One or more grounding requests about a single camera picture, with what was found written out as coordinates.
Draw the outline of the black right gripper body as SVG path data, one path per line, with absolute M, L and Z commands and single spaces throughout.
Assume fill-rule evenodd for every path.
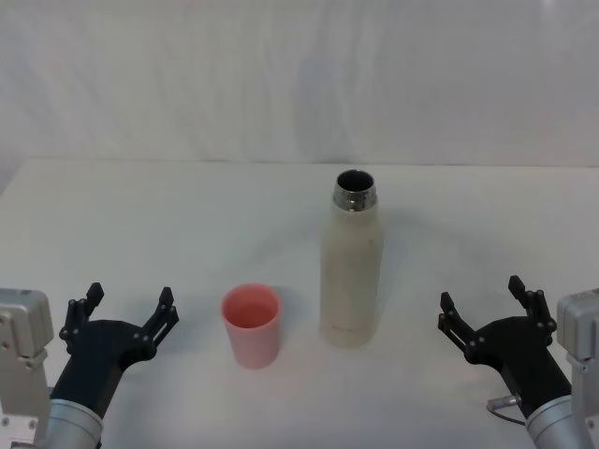
M 514 316 L 491 322 L 469 338 L 469 362 L 495 369 L 519 409 L 529 417 L 541 406 L 571 394 L 571 384 L 548 350 L 553 319 Z

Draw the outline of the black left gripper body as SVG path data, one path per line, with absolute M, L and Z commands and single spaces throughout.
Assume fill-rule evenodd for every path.
M 153 340 L 142 335 L 141 327 L 123 321 L 64 326 L 59 337 L 69 359 L 51 398 L 77 403 L 99 416 L 106 414 L 124 372 L 155 356 Z

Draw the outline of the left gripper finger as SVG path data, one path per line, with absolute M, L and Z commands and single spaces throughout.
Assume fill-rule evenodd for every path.
M 60 330 L 61 340 L 69 340 L 77 335 L 88 323 L 95 308 L 104 297 L 104 290 L 100 282 L 93 282 L 84 298 L 68 301 L 65 324 Z
M 174 296 L 170 287 L 165 286 L 151 317 L 135 334 L 135 360 L 151 360 L 157 348 L 173 327 L 179 322 L 179 314 L 174 306 Z

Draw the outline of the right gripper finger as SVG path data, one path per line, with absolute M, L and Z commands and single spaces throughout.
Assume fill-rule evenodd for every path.
M 467 362 L 480 362 L 481 336 L 461 318 L 448 292 L 441 294 L 440 307 L 438 329 L 462 351 Z
M 512 275 L 509 278 L 508 289 L 526 311 L 534 326 L 543 333 L 544 343 L 552 343 L 552 334 L 556 331 L 557 324 L 550 315 L 545 292 L 543 290 L 527 290 L 518 275 Z

